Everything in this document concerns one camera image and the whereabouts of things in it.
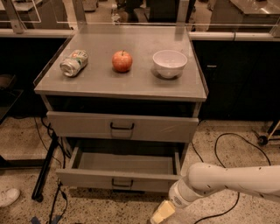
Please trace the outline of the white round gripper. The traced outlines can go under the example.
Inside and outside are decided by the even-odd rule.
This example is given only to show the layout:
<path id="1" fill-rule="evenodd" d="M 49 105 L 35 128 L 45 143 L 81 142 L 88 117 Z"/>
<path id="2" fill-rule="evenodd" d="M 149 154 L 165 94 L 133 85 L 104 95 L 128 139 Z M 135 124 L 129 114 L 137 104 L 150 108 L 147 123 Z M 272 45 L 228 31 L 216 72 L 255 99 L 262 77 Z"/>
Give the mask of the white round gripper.
<path id="1" fill-rule="evenodd" d="M 175 213 L 175 207 L 185 208 L 204 195 L 204 184 L 184 176 L 169 190 L 169 200 L 164 200 L 150 218 L 151 224 L 160 224 Z"/>

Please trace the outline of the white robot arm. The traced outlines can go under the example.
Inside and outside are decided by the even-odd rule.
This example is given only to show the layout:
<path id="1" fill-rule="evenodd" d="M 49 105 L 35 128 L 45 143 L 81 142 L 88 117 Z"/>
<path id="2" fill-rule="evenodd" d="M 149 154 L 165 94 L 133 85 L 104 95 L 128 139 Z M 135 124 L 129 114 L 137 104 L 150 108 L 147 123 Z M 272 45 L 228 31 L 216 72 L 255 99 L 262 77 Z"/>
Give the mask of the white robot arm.
<path id="1" fill-rule="evenodd" d="M 280 201 L 280 166 L 223 168 L 214 164 L 192 164 L 186 175 L 176 181 L 150 218 L 150 224 L 160 224 L 195 200 L 229 189 L 266 200 Z"/>

